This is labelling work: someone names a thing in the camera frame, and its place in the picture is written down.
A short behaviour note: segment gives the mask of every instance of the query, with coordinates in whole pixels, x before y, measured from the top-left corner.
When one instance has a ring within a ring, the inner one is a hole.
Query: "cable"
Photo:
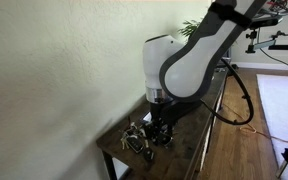
[[[231,109],[229,106],[227,106],[226,104],[223,103],[224,106],[226,106],[231,112],[233,112],[235,115],[237,115],[238,117],[240,117],[241,119],[244,119],[241,115],[239,115],[238,113],[236,113],[233,109]],[[276,139],[278,141],[281,141],[281,142],[285,142],[285,143],[288,143],[287,140],[284,140],[284,139],[281,139],[281,138],[278,138],[278,137],[275,137],[275,136],[270,136],[270,135],[267,135],[265,133],[262,133],[262,132],[259,132],[257,131],[252,125],[250,124],[247,124],[251,129],[247,128],[247,127],[240,127],[240,130],[243,131],[243,132],[246,132],[246,133],[253,133],[253,134],[259,134],[259,135],[262,135],[268,139]]]
[[[259,41],[260,41],[260,32],[261,32],[261,28],[259,28],[258,29],[258,35],[257,35],[257,43],[259,43]],[[285,65],[287,65],[288,66],[288,64],[286,63],[286,62],[284,62],[284,61],[282,61],[282,60],[279,60],[279,59],[276,59],[276,58],[274,58],[274,57],[272,57],[272,56],[270,56],[269,54],[267,54],[262,48],[260,49],[261,51],[262,51],[262,53],[264,53],[267,57],[269,57],[269,58],[271,58],[271,59],[273,59],[274,61],[277,61],[277,62],[280,62],[280,63],[282,63],[282,64],[285,64]]]
[[[204,106],[215,116],[217,117],[217,119],[227,123],[227,124],[231,124],[231,125],[234,125],[234,126],[237,126],[237,125],[244,125],[244,124],[247,124],[249,122],[252,121],[252,118],[254,116],[254,108],[253,108],[253,103],[251,101],[251,97],[250,95],[248,94],[248,91],[247,89],[245,88],[244,86],[244,83],[243,81],[241,80],[241,78],[238,76],[238,74],[236,73],[236,71],[232,68],[231,65],[228,64],[228,62],[226,62],[224,59],[221,59],[222,62],[225,64],[225,66],[230,70],[230,72],[232,73],[232,75],[234,76],[234,78],[236,79],[237,83],[239,84],[240,88],[242,89],[243,93],[244,93],[244,96],[242,97],[243,99],[246,99],[247,101],[247,105],[248,105],[248,108],[250,110],[250,114],[249,114],[249,117],[247,120],[243,121],[243,122],[238,122],[236,119],[235,120],[228,120],[226,118],[224,118],[223,116],[219,115],[216,111],[214,111],[210,106],[208,106],[202,99],[200,99],[200,101],[202,102],[202,104],[204,104]]]

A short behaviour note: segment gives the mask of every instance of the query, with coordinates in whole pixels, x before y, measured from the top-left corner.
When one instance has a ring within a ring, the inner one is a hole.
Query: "wooden floor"
[[[250,123],[258,131],[269,134],[262,110],[256,74],[285,75],[288,71],[240,69],[238,71],[252,98],[255,115]],[[229,119],[241,120],[236,113],[248,117],[248,107],[234,78],[229,77],[223,99],[222,115]],[[271,140],[259,134],[246,133],[232,126],[217,121],[212,134],[209,152],[200,180],[266,180],[275,179],[277,162]]]

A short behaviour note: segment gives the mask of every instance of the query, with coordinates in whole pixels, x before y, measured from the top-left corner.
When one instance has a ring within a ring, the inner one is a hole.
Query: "dark wooden table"
[[[226,72],[214,73],[211,87],[203,97],[209,106],[215,108],[223,92],[225,79]],[[128,116],[132,122],[140,125],[139,120],[148,112],[149,103],[145,101]],[[152,163],[146,162],[141,153],[136,154],[131,149],[122,150],[120,141],[122,133],[119,131],[127,127],[127,117],[97,140],[111,179],[117,179],[112,162],[113,157],[147,179],[192,179],[196,176],[197,162],[202,154],[206,133],[213,120],[212,114],[205,106],[201,105],[178,121],[174,129],[174,141],[171,148],[155,146],[150,142],[150,148],[155,152]]]

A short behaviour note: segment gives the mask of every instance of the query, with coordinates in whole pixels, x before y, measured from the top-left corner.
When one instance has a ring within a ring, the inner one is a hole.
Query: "white wall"
[[[107,179],[96,139],[144,94],[145,40],[209,0],[0,0],[0,179]]]
[[[285,32],[288,34],[288,16],[284,17],[284,20],[272,27],[265,27],[261,28],[260,33],[260,42],[270,40],[269,38],[271,35],[276,34],[278,30],[281,30],[282,32]],[[280,65],[279,62],[271,60],[267,56],[265,56],[260,50],[257,50],[255,54],[246,54],[245,50],[247,49],[248,45],[250,44],[250,39],[246,39],[245,35],[251,33],[250,30],[245,31],[241,34],[241,36],[237,39],[237,44],[234,44],[232,48],[232,61],[241,63],[241,64],[248,64],[248,65],[254,65],[258,68],[265,67],[265,68],[286,68],[285,65]],[[276,44],[288,44],[288,37],[280,36],[277,39]],[[283,60],[288,63],[288,51],[273,51],[268,50],[267,48],[263,48],[265,52],[267,52],[269,55]]]

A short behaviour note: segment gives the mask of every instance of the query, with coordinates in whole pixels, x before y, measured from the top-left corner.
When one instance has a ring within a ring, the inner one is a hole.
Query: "table leg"
[[[106,164],[106,168],[108,171],[108,175],[110,176],[111,180],[117,180],[116,177],[116,172],[115,172],[115,167],[113,164],[113,157],[109,154],[107,154],[106,152],[102,151],[103,156],[104,156],[104,160],[105,160],[105,164]]]

